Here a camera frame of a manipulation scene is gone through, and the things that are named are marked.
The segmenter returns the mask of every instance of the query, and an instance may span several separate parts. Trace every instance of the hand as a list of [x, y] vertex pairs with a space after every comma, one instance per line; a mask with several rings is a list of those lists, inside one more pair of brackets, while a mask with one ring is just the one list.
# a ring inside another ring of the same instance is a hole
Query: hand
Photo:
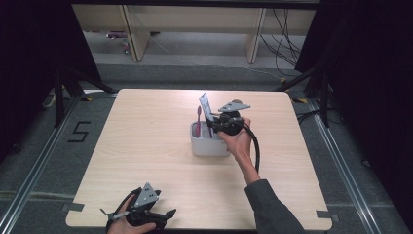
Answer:
[[[245, 124], [251, 126], [251, 121], [248, 118], [243, 117], [243, 120]], [[235, 136], [229, 136], [224, 132], [219, 132], [218, 136], [227, 143], [227, 150], [234, 155], [235, 160], [238, 162], [244, 174], [246, 184], [251, 184], [260, 179], [251, 161], [251, 136], [249, 133], [245, 129], [241, 129]]]
[[[128, 204], [130, 203], [133, 196], [130, 196], [128, 201], [124, 204], [124, 206], [119, 210], [119, 213], [123, 213], [126, 209]], [[108, 230], [108, 234], [143, 234], [148, 231], [152, 231], [155, 229], [155, 223], [146, 223], [141, 226], [132, 226], [128, 223], [127, 219], [123, 216], [119, 220], [112, 222]]]

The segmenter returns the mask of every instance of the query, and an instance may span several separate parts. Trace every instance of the wooden table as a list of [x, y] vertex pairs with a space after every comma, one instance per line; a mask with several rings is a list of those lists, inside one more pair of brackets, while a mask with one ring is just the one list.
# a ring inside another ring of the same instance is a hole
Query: wooden table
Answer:
[[[162, 190], [152, 212], [177, 209], [170, 229], [255, 229], [244, 194], [243, 175], [233, 156], [192, 154], [189, 128], [205, 91], [122, 90], [119, 92], [70, 211], [69, 226], [104, 226], [107, 217], [137, 187]], [[285, 93], [207, 91], [212, 111], [233, 99], [251, 105], [261, 151], [260, 175], [306, 230], [328, 230], [327, 211], [305, 141]]]

